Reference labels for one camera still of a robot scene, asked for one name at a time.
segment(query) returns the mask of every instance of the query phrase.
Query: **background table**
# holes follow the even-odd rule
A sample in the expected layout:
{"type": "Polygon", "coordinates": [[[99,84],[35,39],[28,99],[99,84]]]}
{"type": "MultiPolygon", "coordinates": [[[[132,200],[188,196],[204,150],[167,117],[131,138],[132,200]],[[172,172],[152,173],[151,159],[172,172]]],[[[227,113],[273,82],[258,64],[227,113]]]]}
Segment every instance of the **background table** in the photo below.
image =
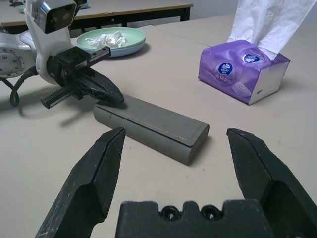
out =
{"type": "MultiPolygon", "coordinates": [[[[211,18],[208,28],[201,28],[208,44],[226,40],[232,26],[229,18],[221,24],[219,18],[211,18]]],[[[190,167],[126,138],[109,216],[94,228],[92,238],[114,237],[119,207],[125,200],[153,200],[160,209],[166,205],[181,209],[183,202],[194,200],[200,207],[213,204],[221,209],[225,200],[243,198],[226,136],[229,127],[263,139],[317,203],[313,182],[317,179],[317,81],[311,70],[317,53],[316,26],[301,27],[301,34],[285,47],[283,53],[292,62],[281,89],[248,106],[197,79],[200,55],[207,46],[191,38],[201,27],[191,24],[196,27],[188,27],[184,36],[176,30],[144,27],[147,43],[140,52],[93,66],[123,93],[211,127],[190,167]]],[[[34,237],[71,168],[110,130],[95,121],[91,98],[69,98],[45,109],[39,97],[55,89],[40,77],[30,78],[19,91],[20,108],[13,109],[9,89],[0,86],[1,237],[34,237]]]]}
{"type": "MultiPolygon", "coordinates": [[[[9,2],[0,2],[0,23],[11,34],[26,31],[24,15],[10,7],[9,2]]],[[[127,26],[128,22],[153,20],[167,17],[180,17],[187,21],[192,4],[179,1],[148,2],[146,0],[92,0],[88,9],[80,10],[71,29],[99,27],[113,24],[127,26]]]]}

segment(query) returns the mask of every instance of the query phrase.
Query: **crumpled tissue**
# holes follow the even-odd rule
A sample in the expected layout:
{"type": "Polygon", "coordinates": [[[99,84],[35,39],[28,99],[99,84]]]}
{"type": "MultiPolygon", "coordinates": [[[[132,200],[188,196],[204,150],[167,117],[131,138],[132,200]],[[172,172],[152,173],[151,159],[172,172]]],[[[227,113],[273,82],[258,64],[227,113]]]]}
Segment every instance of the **crumpled tissue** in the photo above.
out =
{"type": "Polygon", "coordinates": [[[316,0],[239,0],[228,42],[246,40],[271,60],[286,45],[316,0]]]}
{"type": "Polygon", "coordinates": [[[85,41],[87,41],[90,46],[96,46],[97,49],[101,49],[105,46],[110,48],[122,47],[127,43],[127,39],[122,35],[122,31],[117,31],[114,34],[101,34],[94,39],[86,38],[85,41]]]}

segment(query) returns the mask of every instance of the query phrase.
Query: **tissue box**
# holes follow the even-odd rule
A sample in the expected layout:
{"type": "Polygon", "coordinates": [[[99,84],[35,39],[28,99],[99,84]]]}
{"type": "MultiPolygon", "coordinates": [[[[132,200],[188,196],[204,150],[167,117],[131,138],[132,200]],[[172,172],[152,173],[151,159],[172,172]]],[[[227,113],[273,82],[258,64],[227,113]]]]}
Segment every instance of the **tissue box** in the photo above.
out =
{"type": "Polygon", "coordinates": [[[270,60],[248,41],[233,41],[203,51],[199,79],[251,105],[279,89],[289,62],[282,54],[270,60]]]}

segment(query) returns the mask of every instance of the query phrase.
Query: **screw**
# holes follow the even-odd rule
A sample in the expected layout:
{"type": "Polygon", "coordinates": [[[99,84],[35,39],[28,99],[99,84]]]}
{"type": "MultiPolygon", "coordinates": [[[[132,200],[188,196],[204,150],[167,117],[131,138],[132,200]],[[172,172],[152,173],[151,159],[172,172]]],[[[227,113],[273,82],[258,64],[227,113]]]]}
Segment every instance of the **screw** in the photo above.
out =
{"type": "Polygon", "coordinates": [[[173,206],[164,207],[160,215],[163,217],[164,220],[171,222],[176,221],[180,218],[180,212],[177,210],[176,207],[173,206]]]}
{"type": "Polygon", "coordinates": [[[221,218],[221,212],[212,205],[207,205],[202,208],[201,214],[203,217],[205,217],[207,220],[219,220],[221,218]]]}

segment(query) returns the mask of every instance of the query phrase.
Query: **gray pencil case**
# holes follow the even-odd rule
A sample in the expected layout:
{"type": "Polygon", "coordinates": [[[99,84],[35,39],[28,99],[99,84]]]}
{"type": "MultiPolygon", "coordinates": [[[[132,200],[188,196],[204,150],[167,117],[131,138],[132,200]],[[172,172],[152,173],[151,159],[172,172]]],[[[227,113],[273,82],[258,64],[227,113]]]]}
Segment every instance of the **gray pencil case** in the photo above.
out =
{"type": "Polygon", "coordinates": [[[124,99],[115,107],[97,102],[96,120],[110,128],[124,127],[130,138],[190,164],[208,135],[208,124],[128,95],[124,99]]]}

